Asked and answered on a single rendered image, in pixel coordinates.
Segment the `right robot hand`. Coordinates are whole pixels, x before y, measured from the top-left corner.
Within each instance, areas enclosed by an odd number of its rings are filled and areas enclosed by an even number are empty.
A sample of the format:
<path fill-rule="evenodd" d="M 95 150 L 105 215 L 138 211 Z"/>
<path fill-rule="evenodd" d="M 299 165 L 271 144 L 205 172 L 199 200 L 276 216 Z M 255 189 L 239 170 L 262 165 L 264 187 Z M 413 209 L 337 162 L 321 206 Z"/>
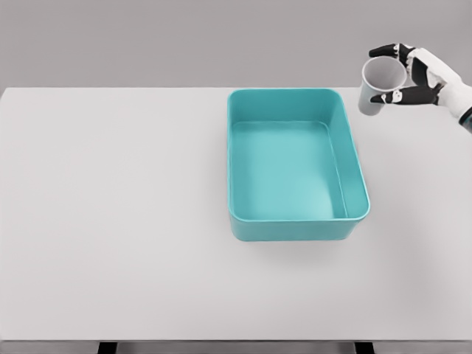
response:
<path fill-rule="evenodd" d="M 385 104 L 438 105 L 446 107 L 455 117 L 451 111 L 454 90 L 469 85 L 436 55 L 427 49 L 407 44 L 387 44 L 371 49 L 369 56 L 387 56 L 399 60 L 414 83 L 413 86 L 397 88 L 381 97 L 373 97 L 372 102 L 381 98 Z"/>

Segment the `white paper cup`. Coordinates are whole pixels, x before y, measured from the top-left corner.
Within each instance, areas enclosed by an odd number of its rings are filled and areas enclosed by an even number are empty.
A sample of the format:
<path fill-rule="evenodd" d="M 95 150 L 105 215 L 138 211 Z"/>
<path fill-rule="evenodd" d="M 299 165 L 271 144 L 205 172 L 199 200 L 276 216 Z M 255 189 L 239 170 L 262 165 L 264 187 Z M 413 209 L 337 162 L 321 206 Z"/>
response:
<path fill-rule="evenodd" d="M 381 98 L 375 102 L 371 99 L 401 89 L 406 82 L 407 72 L 399 60 L 380 56 L 370 58 L 364 64 L 361 78 L 358 109 L 362 114 L 374 116 L 381 111 L 385 103 Z"/>

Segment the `teal rectangular basket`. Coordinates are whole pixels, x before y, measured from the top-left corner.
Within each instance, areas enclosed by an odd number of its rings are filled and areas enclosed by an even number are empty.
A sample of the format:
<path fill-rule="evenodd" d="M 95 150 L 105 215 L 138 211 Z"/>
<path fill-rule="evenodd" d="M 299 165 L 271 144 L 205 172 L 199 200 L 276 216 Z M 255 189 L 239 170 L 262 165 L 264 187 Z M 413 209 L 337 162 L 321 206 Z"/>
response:
<path fill-rule="evenodd" d="M 239 88 L 227 99 L 227 207 L 245 242 L 347 238 L 371 203 L 340 93 Z"/>

